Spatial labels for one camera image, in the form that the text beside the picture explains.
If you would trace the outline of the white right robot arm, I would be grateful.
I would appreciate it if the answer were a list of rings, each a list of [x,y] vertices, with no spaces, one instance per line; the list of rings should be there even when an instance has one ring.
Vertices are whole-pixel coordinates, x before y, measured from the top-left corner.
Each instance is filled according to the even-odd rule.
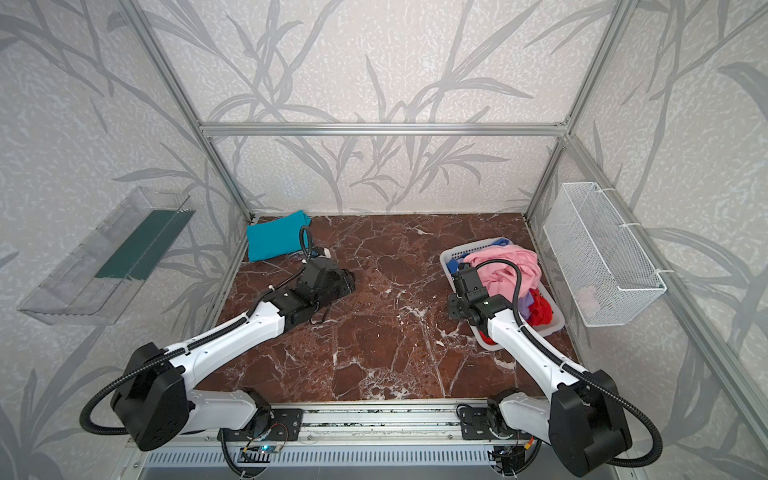
[[[511,299],[492,296],[478,270],[467,263],[459,265],[452,281],[455,293],[449,297],[449,313],[467,320],[509,352],[546,396],[544,401],[523,394],[499,400],[498,410],[507,427],[549,444],[564,467],[578,477],[633,446],[618,387],[610,375],[573,362],[528,325],[520,316],[517,292]]]

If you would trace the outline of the pink t-shirt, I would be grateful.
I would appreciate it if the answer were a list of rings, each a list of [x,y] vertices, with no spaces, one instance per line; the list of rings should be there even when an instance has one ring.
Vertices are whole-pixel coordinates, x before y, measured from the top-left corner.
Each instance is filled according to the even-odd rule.
[[[538,256],[535,252],[523,247],[512,244],[491,246],[468,255],[463,262],[477,268],[479,264],[494,259],[506,260],[518,266],[522,274],[519,298],[538,287],[542,276]],[[517,272],[513,267],[494,262],[479,268],[478,274],[490,296],[502,295],[509,301],[513,300],[517,282]]]

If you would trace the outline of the purple t-shirt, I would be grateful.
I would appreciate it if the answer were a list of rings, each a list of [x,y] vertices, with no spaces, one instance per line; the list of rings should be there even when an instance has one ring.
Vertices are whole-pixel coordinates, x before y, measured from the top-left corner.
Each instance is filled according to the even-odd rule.
[[[532,295],[531,291],[528,291],[524,296],[520,297],[518,300],[518,311],[520,313],[520,316],[524,320],[528,320],[530,318],[530,308],[534,304],[534,297]]]

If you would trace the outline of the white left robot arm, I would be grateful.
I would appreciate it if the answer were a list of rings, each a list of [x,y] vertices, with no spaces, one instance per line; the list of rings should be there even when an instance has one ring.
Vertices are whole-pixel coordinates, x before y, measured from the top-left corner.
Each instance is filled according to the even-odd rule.
[[[253,391],[202,391],[217,369],[308,322],[355,290],[355,275],[327,257],[308,261],[295,282],[266,293],[249,310],[196,338],[167,347],[179,356],[165,360],[149,343],[132,355],[133,379],[118,387],[111,407],[136,446],[155,450],[179,435],[211,429],[242,430],[267,409]]]

